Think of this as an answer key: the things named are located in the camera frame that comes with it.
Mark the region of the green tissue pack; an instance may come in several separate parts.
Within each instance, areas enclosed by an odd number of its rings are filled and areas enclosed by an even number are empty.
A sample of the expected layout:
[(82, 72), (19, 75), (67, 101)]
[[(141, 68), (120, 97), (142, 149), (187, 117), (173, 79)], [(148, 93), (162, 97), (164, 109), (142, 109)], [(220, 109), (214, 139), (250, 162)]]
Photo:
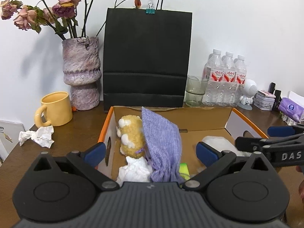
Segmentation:
[(186, 181), (189, 180), (190, 177), (190, 172), (188, 169), (188, 166), (186, 163), (180, 163), (179, 165), (179, 174), (181, 177), (183, 177)]

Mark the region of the white and yellow plush alpaca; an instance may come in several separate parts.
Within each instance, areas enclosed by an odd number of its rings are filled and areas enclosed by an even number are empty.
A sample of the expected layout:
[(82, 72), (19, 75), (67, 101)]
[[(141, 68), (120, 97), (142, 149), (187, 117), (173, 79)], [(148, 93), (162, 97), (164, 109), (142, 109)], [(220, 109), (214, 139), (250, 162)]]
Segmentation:
[(118, 121), (117, 136), (121, 140), (120, 152), (131, 158), (140, 158), (145, 155), (146, 145), (142, 120), (139, 116), (126, 115)]

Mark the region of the white tissue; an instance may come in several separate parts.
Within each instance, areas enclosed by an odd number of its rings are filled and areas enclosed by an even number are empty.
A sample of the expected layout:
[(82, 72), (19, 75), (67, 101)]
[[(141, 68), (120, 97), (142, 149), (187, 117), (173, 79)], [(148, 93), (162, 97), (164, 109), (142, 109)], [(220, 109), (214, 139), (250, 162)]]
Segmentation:
[(127, 165), (119, 168), (116, 182), (122, 186), (124, 182), (150, 182), (153, 168), (148, 164), (146, 158), (126, 157)]

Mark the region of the purple drawstring cloth pouch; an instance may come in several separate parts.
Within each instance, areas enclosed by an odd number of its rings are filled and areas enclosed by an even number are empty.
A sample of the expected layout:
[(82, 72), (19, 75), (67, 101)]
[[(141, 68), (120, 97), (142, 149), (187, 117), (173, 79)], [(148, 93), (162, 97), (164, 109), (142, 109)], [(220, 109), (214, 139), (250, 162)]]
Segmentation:
[(141, 118), (153, 168), (151, 181), (182, 184), (184, 178), (179, 173), (182, 141), (178, 126), (145, 107), (142, 107)]

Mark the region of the small printed tin box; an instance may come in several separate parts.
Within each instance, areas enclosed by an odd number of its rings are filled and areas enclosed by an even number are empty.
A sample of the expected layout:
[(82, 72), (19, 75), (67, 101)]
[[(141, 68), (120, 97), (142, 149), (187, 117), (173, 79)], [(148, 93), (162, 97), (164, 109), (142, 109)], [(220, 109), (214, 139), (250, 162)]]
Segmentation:
[(274, 95), (263, 90), (257, 91), (253, 97), (253, 105), (264, 111), (271, 111), (274, 101)]

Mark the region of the black small bottles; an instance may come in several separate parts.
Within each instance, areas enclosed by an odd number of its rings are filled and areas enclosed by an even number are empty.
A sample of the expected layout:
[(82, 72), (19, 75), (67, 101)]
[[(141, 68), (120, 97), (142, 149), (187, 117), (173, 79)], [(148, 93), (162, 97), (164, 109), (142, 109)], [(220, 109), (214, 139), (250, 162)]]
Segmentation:
[(274, 95), (274, 104), (273, 104), (273, 107), (272, 107), (272, 111), (274, 112), (279, 112), (279, 105), (280, 105), (280, 102), (282, 100), (281, 98), (281, 90), (279, 89), (276, 89), (276, 84), (271, 82), (271, 84), (269, 85), (269, 88), (268, 88), (268, 92), (273, 94)]

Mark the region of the red cardboard box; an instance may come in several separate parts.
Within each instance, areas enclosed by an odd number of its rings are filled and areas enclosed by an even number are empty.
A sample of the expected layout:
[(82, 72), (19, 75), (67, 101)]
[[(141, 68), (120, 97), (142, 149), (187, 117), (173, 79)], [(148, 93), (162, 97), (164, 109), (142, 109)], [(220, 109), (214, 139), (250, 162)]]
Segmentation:
[[(267, 138), (262, 130), (235, 108), (153, 108), (152, 111), (178, 126), (182, 140), (181, 162), (187, 164), (190, 175), (198, 174), (205, 167), (196, 157), (196, 145), (206, 136), (221, 136), (231, 143), (245, 132), (253, 137)], [(118, 176), (119, 167), (126, 165), (125, 157), (119, 150), (120, 139), (116, 135), (118, 121), (124, 115), (140, 116), (141, 108), (111, 107), (98, 139), (106, 145), (106, 156), (95, 168), (113, 180)]]

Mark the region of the right water bottle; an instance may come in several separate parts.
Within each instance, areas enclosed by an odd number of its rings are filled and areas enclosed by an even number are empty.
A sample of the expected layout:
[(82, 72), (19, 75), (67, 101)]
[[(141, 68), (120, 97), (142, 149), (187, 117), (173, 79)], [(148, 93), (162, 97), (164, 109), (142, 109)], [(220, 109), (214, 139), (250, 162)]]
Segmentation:
[(234, 103), (237, 105), (240, 101), (240, 97), (242, 95), (242, 89), (245, 83), (246, 75), (247, 75), (247, 66), (245, 64), (245, 57), (242, 55), (238, 55), (237, 59), (235, 60), (235, 67), (236, 67), (236, 83), (237, 89), (235, 92), (235, 99)]

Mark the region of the water bottle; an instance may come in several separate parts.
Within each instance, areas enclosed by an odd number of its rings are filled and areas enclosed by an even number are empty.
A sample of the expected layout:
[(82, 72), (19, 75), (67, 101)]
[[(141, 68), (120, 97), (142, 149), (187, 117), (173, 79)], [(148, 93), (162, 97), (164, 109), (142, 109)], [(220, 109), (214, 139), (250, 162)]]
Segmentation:
[(240, 97), (242, 95), (242, 89), (245, 83), (246, 75), (247, 75), (247, 66), (245, 64), (245, 57), (242, 55), (238, 55), (237, 59), (235, 60), (235, 67), (236, 67), (236, 83), (237, 89), (235, 92), (235, 99), (234, 103), (237, 105), (240, 101)]
[(237, 71), (233, 60), (233, 53), (227, 51), (222, 61), (224, 64), (222, 104), (230, 106), (235, 92), (235, 76)]
[(207, 81), (207, 87), (202, 100), (203, 105), (215, 105), (223, 76), (224, 64), (221, 51), (214, 49), (203, 69), (203, 79)]

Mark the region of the crumpled paper near mug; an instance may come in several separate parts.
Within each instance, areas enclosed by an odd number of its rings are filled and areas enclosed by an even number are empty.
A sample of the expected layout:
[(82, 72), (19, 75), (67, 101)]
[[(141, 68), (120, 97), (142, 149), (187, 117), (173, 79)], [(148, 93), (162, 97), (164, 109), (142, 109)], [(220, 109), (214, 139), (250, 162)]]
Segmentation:
[(50, 148), (54, 143), (54, 140), (52, 140), (53, 133), (53, 126), (40, 127), (37, 129), (37, 131), (21, 131), (19, 133), (19, 145), (22, 146), (24, 142), (26, 142), (28, 139), (31, 139), (41, 147)]

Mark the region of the yellow ceramic mug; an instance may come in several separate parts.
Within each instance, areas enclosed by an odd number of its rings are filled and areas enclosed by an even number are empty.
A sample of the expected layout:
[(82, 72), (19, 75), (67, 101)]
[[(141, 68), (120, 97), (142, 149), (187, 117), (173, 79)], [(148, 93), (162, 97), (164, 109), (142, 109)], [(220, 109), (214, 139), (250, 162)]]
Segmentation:
[(37, 128), (47, 126), (63, 126), (73, 118), (72, 106), (68, 92), (53, 92), (41, 98), (34, 116)]

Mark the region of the clear drinking glass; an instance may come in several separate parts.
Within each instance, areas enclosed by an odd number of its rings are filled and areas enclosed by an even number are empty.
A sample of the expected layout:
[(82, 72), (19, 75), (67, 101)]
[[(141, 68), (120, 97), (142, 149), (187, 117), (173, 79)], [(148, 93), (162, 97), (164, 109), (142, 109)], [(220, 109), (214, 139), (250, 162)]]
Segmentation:
[(200, 107), (207, 84), (207, 79), (188, 75), (185, 87), (185, 104), (189, 107)]

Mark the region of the white paper box at edge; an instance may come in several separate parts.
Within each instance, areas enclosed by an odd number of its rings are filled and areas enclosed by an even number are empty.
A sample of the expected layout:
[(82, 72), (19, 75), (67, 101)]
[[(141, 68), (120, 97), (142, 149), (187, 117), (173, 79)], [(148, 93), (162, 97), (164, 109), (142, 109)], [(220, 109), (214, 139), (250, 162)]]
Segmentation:
[(19, 143), (19, 133), (25, 131), (22, 123), (1, 120), (1, 160), (5, 161), (14, 147)]

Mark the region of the black paper shopping bag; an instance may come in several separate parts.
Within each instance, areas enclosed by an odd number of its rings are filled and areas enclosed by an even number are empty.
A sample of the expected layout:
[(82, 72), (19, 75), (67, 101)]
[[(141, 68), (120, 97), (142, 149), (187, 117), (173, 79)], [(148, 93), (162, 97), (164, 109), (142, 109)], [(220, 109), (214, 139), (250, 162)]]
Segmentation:
[(146, 14), (116, 3), (108, 9), (103, 53), (104, 110), (112, 106), (177, 108), (183, 105), (190, 58), (192, 14)]

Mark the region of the teal binder clip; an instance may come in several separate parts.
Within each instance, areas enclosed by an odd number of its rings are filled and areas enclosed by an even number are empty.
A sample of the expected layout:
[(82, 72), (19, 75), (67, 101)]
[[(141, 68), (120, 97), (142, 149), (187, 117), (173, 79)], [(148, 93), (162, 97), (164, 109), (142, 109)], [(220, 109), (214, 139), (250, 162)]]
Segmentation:
[(148, 8), (146, 9), (146, 14), (155, 14), (155, 9), (153, 3), (148, 4)]

